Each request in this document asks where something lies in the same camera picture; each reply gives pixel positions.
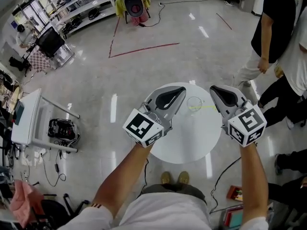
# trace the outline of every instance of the white cube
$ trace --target white cube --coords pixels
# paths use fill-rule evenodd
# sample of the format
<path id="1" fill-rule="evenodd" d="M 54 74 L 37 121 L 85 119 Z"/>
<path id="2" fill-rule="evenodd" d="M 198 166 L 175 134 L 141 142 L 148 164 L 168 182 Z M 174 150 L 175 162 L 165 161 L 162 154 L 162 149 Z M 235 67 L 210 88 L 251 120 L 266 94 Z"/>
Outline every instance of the white cube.
<path id="1" fill-rule="evenodd" d="M 265 117 L 255 105 L 228 120 L 228 134 L 242 147 L 246 147 L 262 136 L 266 125 Z"/>
<path id="2" fill-rule="evenodd" d="M 133 109 L 123 129 L 143 147 L 148 147 L 164 136 L 164 127 L 137 109 Z"/>

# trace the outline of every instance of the yellow-green cloth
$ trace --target yellow-green cloth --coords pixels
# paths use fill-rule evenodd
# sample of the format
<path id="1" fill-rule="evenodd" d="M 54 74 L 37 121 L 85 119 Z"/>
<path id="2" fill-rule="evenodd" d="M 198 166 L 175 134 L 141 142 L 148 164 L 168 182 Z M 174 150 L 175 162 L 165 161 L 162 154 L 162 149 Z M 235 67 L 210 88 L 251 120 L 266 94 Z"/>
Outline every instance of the yellow-green cloth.
<path id="1" fill-rule="evenodd" d="M 146 8 L 150 7 L 150 0 L 142 0 L 144 3 L 144 6 Z M 118 17 L 123 17 L 124 12 L 127 11 L 124 0 L 116 0 L 115 1 L 115 7 L 116 7 L 116 15 Z"/>

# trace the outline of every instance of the white pants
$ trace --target white pants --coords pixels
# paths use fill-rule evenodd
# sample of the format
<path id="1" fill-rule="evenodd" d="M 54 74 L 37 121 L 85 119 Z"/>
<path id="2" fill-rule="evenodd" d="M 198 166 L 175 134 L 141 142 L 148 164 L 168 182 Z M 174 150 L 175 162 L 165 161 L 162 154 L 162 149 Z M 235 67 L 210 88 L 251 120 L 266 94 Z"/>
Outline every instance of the white pants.
<path id="1" fill-rule="evenodd" d="M 259 61 L 260 56 L 252 50 L 248 62 L 235 75 L 232 86 L 241 89 L 245 81 L 257 78 L 261 74 L 261 71 L 258 69 Z"/>

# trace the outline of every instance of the tan shoe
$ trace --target tan shoe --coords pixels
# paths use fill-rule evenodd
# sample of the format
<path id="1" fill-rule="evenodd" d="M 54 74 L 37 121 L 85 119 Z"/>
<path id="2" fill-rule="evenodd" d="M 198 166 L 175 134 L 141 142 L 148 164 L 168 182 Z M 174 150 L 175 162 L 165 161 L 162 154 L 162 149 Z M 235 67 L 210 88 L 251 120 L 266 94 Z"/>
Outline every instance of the tan shoe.
<path id="1" fill-rule="evenodd" d="M 171 174 L 168 171 L 165 171 L 161 175 L 161 184 L 170 184 L 171 183 Z"/>
<path id="2" fill-rule="evenodd" d="M 190 180 L 189 173 L 183 171 L 180 173 L 177 183 L 189 184 L 189 180 Z"/>

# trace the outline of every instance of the gray floor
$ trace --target gray floor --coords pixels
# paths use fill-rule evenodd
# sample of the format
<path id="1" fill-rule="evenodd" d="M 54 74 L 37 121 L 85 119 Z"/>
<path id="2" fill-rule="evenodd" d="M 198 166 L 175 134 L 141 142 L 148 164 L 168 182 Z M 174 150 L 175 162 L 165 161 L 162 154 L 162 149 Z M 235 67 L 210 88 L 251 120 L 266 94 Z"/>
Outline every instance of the gray floor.
<path id="1" fill-rule="evenodd" d="M 157 2 L 152 4 L 152 17 L 146 25 L 158 21 L 159 9 Z M 35 74 L 24 86 L 25 92 L 42 88 L 45 96 L 63 105 L 72 104 L 71 109 L 81 115 L 81 119 L 76 120 L 82 134 L 78 153 L 67 154 L 65 160 L 58 160 L 60 171 L 67 176 L 65 182 L 59 181 L 56 187 L 51 187 L 39 157 L 41 151 L 38 148 L 27 148 L 26 151 L 30 183 L 39 181 L 38 187 L 43 192 L 68 193 L 74 206 L 84 199 L 92 200 L 101 182 L 131 149 L 132 142 L 122 129 L 131 110 L 138 107 L 151 91 L 167 83 L 191 81 L 207 91 L 212 84 L 230 85 L 233 74 L 251 53 L 250 41 L 259 18 L 236 7 L 227 7 L 222 1 L 210 0 L 166 5 L 161 12 L 161 22 L 154 27 L 134 27 L 121 19 L 114 37 L 117 20 L 116 17 L 107 18 L 69 37 L 67 42 L 75 57 L 47 75 Z M 111 56 L 140 48 L 179 44 L 109 58 L 112 40 Z M 257 93 L 261 95 L 275 80 L 273 69 L 258 77 L 255 80 Z M 116 122 L 110 123 L 110 103 L 114 94 L 118 96 Z M 282 184 L 298 176 L 286 172 L 277 177 L 273 161 L 276 153 L 304 149 L 304 131 L 305 128 L 299 126 L 289 130 L 282 121 L 268 128 L 259 140 L 258 151 L 269 182 Z M 45 156 L 47 175 L 52 183 L 57 179 L 54 171 L 56 154 L 53 150 Z M 239 156 L 238 145 L 222 132 L 211 151 L 211 161 L 202 158 L 180 165 L 163 162 L 151 155 L 147 182 L 158 183 L 163 171 L 170 171 L 174 178 L 181 171 L 188 171 L 190 183 L 203 191 L 210 209 L 215 204 L 210 191 L 218 176 Z M 20 172 L 24 170 L 27 171 L 27 166 L 22 157 L 21 163 L 15 165 L 16 178 L 20 178 Z M 142 173 L 127 204 L 135 199 L 143 185 Z M 217 186 L 217 209 L 236 204 L 225 198 L 231 185 L 241 185 L 239 162 L 223 175 Z M 213 226 L 217 225 L 219 216 L 220 212 L 212 214 Z"/>

